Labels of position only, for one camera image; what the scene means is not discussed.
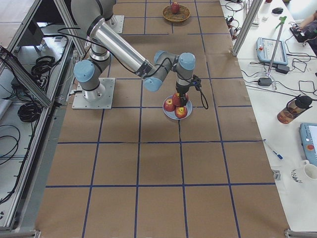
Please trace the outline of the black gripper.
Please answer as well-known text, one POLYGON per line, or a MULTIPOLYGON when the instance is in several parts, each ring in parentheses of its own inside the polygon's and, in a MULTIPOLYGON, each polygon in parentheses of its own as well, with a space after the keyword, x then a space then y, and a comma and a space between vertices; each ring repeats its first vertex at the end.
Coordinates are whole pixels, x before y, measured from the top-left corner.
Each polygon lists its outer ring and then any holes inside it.
POLYGON ((178 78, 176 81, 176 93, 174 94, 174 97, 176 99, 180 99, 180 106, 184 107, 186 106, 186 98, 185 94, 189 91, 190 87, 194 87, 197 91, 201 90, 201 79, 193 75, 189 79, 182 79, 178 78))

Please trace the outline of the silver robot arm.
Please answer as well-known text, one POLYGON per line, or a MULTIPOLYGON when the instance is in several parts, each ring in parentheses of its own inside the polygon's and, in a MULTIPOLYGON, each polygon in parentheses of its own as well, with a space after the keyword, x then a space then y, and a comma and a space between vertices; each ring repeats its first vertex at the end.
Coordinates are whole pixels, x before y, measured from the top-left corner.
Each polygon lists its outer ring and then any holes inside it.
POLYGON ((135 75, 144 80, 144 87, 152 92, 163 84, 170 71, 177 74, 176 91, 179 93, 181 105, 187 103, 185 94, 190 87, 201 89, 201 80, 193 74, 196 58, 192 53, 175 55, 167 51, 158 51, 154 63, 148 61, 126 40, 118 35, 110 25, 113 19, 114 0, 73 0, 71 12, 77 25, 97 46, 91 52, 96 60, 111 53, 120 63, 135 75))

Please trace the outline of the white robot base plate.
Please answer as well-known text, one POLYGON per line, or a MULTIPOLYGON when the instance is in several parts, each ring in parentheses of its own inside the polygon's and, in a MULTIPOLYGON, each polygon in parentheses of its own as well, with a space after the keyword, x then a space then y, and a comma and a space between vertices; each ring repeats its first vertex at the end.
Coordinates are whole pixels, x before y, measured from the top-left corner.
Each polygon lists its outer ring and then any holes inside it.
POLYGON ((115 78, 99 78, 100 84, 94 91, 85 91, 78 84, 74 96, 72 109, 98 110, 112 108, 115 78))

